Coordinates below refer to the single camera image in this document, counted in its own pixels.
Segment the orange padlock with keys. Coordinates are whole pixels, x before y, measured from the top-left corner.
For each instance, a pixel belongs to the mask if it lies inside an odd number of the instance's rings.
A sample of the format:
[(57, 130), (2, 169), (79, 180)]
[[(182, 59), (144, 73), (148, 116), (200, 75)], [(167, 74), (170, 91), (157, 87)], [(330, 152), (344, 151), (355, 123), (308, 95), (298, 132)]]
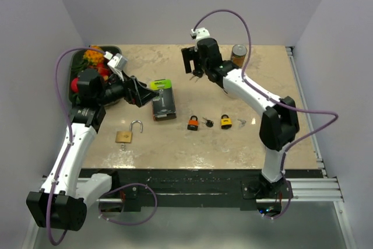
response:
[[(212, 120), (209, 120), (207, 118), (202, 118), (202, 123), (205, 124), (208, 128), (211, 128), (214, 126), (214, 123)], [(199, 119), (196, 115), (192, 115), (188, 121), (187, 124), (187, 130), (190, 131), (197, 131), (199, 129)]]

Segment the yellow padlock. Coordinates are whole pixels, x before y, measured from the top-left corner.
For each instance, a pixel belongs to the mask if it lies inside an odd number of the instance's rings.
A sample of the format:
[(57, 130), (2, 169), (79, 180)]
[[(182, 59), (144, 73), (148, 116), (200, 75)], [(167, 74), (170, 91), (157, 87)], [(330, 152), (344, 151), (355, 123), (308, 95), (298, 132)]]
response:
[(231, 118), (227, 114), (223, 114), (220, 120), (221, 129), (230, 129), (232, 125)]

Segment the silver keys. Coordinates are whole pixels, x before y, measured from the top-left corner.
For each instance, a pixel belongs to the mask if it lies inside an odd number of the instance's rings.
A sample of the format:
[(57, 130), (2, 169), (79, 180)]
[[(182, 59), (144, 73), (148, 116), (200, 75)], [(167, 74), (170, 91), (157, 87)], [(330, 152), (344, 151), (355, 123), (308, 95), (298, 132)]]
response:
[(242, 128), (247, 123), (247, 121), (243, 120), (243, 119), (238, 119), (238, 121), (240, 122), (240, 124), (239, 124), (240, 128)]

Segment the black padlock with keys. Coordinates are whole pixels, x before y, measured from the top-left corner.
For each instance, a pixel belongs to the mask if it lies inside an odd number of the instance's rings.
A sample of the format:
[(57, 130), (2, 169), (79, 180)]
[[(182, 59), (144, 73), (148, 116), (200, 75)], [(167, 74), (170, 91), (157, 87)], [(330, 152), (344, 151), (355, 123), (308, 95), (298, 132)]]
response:
[(193, 79), (198, 80), (198, 79), (200, 79), (203, 76), (203, 71), (193, 70), (191, 72), (191, 74), (192, 74), (192, 76), (191, 76), (191, 78), (189, 80), (193, 80)]

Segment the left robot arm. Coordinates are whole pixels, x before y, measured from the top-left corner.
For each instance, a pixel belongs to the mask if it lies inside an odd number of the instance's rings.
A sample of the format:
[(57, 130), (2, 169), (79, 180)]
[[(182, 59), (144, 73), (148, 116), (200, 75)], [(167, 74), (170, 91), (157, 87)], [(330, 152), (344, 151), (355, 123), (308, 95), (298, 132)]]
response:
[(38, 227), (78, 231), (87, 210), (102, 195), (116, 197), (121, 184), (112, 173), (97, 173), (78, 185), (82, 164), (105, 117), (105, 105), (119, 99), (142, 107), (158, 94), (134, 76), (121, 72), (105, 82), (92, 68), (78, 75), (78, 102), (68, 113), (66, 135), (57, 160), (39, 191), (26, 205)]

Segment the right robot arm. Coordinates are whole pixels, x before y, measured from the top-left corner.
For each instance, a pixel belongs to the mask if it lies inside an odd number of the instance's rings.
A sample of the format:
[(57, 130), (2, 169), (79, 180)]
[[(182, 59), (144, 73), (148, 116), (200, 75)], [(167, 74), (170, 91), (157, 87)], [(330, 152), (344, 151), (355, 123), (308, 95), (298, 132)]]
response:
[(207, 78), (227, 93), (243, 100), (261, 118), (259, 137), (265, 147), (265, 161), (257, 179), (244, 185), (245, 193), (254, 198), (273, 198), (285, 186), (284, 156), (286, 146), (293, 143), (300, 130), (295, 101), (264, 90), (233, 61), (224, 60), (218, 43), (204, 38), (196, 46), (183, 48), (186, 73)]

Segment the razor box green black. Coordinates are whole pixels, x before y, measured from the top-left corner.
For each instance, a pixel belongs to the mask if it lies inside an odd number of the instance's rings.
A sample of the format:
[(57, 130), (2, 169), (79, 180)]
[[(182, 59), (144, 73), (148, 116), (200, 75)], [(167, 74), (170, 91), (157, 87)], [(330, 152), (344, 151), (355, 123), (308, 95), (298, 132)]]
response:
[(150, 88), (158, 96), (152, 99), (152, 112), (155, 121), (173, 120), (177, 117), (174, 92), (169, 79), (154, 80)]

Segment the tin can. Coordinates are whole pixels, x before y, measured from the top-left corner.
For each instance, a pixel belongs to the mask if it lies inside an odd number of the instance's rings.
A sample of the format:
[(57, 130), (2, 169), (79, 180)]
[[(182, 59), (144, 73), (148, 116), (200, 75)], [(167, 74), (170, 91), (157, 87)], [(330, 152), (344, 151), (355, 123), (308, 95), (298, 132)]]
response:
[(236, 44), (231, 49), (230, 60), (233, 61), (233, 63), (235, 63), (239, 68), (242, 68), (247, 52), (246, 46)]

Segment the white toilet paper roll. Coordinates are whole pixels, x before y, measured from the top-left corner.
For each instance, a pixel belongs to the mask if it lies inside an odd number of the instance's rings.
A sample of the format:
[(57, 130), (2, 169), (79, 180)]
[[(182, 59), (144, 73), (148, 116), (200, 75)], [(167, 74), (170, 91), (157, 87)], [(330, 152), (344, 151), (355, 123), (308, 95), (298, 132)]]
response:
[(224, 94), (225, 94), (227, 97), (229, 97), (229, 98), (231, 98), (231, 99), (236, 99), (236, 98), (237, 98), (234, 94), (232, 94), (232, 93), (226, 91), (226, 89), (223, 89), (223, 92), (224, 92)]

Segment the brass padlock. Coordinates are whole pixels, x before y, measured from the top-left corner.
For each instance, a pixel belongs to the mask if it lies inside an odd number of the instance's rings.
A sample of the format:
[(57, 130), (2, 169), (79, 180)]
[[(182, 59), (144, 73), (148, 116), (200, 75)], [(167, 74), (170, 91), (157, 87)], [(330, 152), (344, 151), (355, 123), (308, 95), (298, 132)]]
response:
[(128, 143), (132, 142), (132, 135), (133, 135), (133, 126), (135, 124), (140, 125), (140, 133), (143, 132), (143, 123), (139, 120), (134, 120), (130, 123), (129, 129), (127, 131), (117, 131), (116, 136), (115, 136), (115, 142), (120, 144), (121, 150), (126, 149), (126, 145)]

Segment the fruit tray dark green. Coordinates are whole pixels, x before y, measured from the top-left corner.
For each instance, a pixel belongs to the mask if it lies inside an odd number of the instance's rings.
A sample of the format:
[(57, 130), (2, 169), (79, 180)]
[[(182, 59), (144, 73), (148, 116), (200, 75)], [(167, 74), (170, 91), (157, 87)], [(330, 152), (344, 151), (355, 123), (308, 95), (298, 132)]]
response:
[(105, 90), (117, 80), (109, 68), (106, 52), (121, 53), (117, 47), (91, 45), (89, 50), (79, 50), (73, 54), (69, 78), (69, 101), (72, 106), (105, 106), (119, 103), (116, 97), (106, 97)]

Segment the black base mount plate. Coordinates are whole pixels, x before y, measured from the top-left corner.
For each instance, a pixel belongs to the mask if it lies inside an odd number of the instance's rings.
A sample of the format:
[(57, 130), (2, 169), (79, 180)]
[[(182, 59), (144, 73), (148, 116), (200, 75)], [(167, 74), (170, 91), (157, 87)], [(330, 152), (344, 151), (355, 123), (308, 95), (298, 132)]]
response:
[(114, 188), (124, 186), (110, 198), (123, 199), (125, 212), (144, 207), (159, 208), (238, 208), (255, 211), (259, 199), (288, 198), (283, 182), (268, 186), (258, 169), (81, 169), (81, 178), (96, 173), (114, 177)]

